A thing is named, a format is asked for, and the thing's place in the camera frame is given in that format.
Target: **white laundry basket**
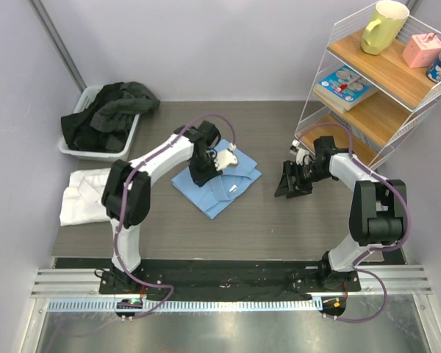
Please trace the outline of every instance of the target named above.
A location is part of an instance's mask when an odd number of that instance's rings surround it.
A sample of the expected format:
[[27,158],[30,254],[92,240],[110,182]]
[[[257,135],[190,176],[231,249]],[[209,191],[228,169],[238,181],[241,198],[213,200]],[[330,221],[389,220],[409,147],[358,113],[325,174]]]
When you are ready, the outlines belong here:
[[[90,105],[90,103],[95,100],[96,95],[102,88],[103,86],[91,86],[85,88],[73,112],[80,113],[81,111],[85,110]],[[81,160],[101,160],[104,162],[114,162],[116,160],[128,160],[129,151],[131,150],[131,145],[132,145],[132,141],[134,140],[134,134],[138,122],[139,122],[139,114],[137,114],[134,117],[134,122],[132,123],[131,131],[129,131],[129,136],[126,141],[126,145],[124,146],[124,149],[121,152],[103,153],[103,152],[74,151],[73,149],[68,148],[64,136],[62,136],[59,140],[59,150],[64,154],[71,154],[72,156],[78,157]]]

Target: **pink box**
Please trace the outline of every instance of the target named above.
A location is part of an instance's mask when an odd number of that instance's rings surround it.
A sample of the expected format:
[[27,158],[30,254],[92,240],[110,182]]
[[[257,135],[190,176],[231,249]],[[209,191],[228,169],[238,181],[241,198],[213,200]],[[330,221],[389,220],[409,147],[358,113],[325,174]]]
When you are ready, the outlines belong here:
[[441,40],[434,33],[413,35],[405,47],[404,57],[410,68],[430,66],[441,51]]

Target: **wooden shelf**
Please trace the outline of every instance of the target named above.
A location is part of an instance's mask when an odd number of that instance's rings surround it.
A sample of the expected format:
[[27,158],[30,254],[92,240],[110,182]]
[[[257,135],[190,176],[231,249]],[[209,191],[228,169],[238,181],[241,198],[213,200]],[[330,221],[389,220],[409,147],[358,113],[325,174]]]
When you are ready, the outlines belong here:
[[363,29],[331,44],[328,50],[408,108],[415,109],[435,85],[426,77],[426,68],[409,68],[402,57],[405,44],[398,40],[380,55],[364,53],[362,32]]
[[[335,120],[335,118],[333,118],[331,115],[327,115],[325,118],[314,125],[331,122],[336,123],[337,120]],[[304,137],[302,137],[302,142],[305,143],[307,147],[309,147],[312,151],[314,151],[314,140],[316,140],[320,136],[330,135],[334,137],[337,147],[347,148],[349,146],[348,135],[343,129],[339,128],[338,126],[321,126],[317,129],[314,129],[306,134]],[[353,136],[353,145],[354,153],[356,153],[358,158],[366,165],[369,165],[373,158],[377,155],[377,152],[372,150],[370,147],[367,147],[356,136]]]
[[340,112],[341,109],[334,102],[329,101],[319,92],[315,90],[312,92],[322,103],[380,147],[385,146],[409,116],[408,110],[381,91],[344,113]]

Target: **folded blue shirt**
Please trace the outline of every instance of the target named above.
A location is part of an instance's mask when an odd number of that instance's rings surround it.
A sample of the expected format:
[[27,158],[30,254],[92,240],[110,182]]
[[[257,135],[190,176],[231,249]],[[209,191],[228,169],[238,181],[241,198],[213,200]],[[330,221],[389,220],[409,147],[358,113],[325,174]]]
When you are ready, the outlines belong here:
[[[215,147],[221,151],[229,147],[229,142],[221,140]],[[191,178],[188,168],[175,176],[171,181],[194,205],[207,217],[214,219],[262,174],[256,170],[257,162],[236,149],[234,151],[238,165],[228,167],[219,175],[199,187]]]

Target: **floor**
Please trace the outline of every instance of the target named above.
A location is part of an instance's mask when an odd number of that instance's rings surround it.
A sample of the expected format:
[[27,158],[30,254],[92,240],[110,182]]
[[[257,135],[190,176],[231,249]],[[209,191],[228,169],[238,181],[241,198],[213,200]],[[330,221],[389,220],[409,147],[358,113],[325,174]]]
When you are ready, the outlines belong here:
[[[151,211],[142,224],[140,253],[146,258],[223,260],[317,260],[348,233],[351,192],[341,182],[316,184],[313,194],[296,199],[273,197],[282,162],[303,108],[299,101],[163,102],[142,117],[130,158],[144,155],[197,115],[228,116],[237,131],[237,147],[258,162],[262,176],[214,220],[209,220],[171,184],[186,165],[178,165],[153,187]],[[311,112],[319,108],[308,104]],[[229,140],[219,119],[211,119]],[[81,161],[79,169],[109,164]],[[111,257],[109,223],[61,227],[54,256]]]
[[[381,296],[351,296],[345,316],[369,316],[381,303]],[[48,313],[36,352],[431,351],[411,295],[390,296],[382,315],[360,325],[323,319],[316,311],[170,313],[110,321],[113,313]]]

